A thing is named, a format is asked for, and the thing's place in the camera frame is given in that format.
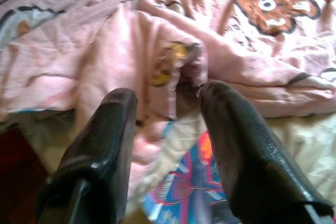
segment bear face print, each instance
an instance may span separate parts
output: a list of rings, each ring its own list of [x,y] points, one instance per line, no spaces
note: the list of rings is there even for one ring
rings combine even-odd
[[[236,0],[236,5],[260,33],[273,36],[293,32],[295,17],[316,19],[321,13],[313,0]]]
[[[180,42],[173,42],[160,51],[152,71],[151,83],[153,86],[163,86],[172,78],[174,63],[183,59],[187,54],[186,47]]]

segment wrinkled fabric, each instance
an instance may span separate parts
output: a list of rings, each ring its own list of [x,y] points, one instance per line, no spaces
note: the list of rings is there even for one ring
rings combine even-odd
[[[334,0],[6,0],[1,117],[75,108],[78,132],[108,92],[135,90],[143,128],[131,196],[178,119],[178,83],[226,81],[268,118],[334,112],[334,9]],[[11,15],[19,22],[6,23]]]

